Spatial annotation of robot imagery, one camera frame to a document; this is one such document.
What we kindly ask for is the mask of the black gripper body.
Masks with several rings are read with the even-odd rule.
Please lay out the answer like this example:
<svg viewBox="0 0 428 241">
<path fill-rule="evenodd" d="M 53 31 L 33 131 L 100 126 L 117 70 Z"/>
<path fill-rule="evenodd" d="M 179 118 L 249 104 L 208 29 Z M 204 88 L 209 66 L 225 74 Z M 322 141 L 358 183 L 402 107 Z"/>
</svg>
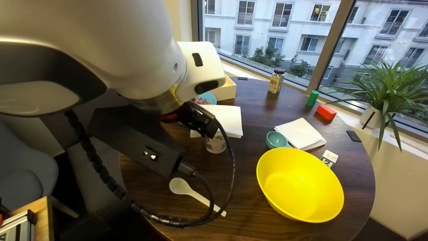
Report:
<svg viewBox="0 0 428 241">
<path fill-rule="evenodd" d="M 220 130 L 220 122 L 211 111 L 187 102 L 164 115 L 136 106 L 98 108 L 93 114 L 89 133 L 162 177 L 193 174 L 196 169 L 184 161 L 185 150 L 162 127 L 164 123 L 181 123 L 209 138 Z"/>
</svg>

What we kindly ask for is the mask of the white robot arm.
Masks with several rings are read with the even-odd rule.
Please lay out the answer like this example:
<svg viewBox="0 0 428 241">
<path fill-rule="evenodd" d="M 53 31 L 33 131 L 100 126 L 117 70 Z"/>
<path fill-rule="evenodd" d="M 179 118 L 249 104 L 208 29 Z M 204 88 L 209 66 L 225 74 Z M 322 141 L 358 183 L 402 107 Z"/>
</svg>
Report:
<svg viewBox="0 0 428 241">
<path fill-rule="evenodd" d="M 217 133 L 192 99 L 225 84 L 219 52 L 177 41 L 164 0 L 0 0 L 0 48 L 5 115 L 70 112 L 116 92 L 128 103 L 96 110 L 84 131 L 165 177 L 184 153 L 164 116 Z"/>
</svg>

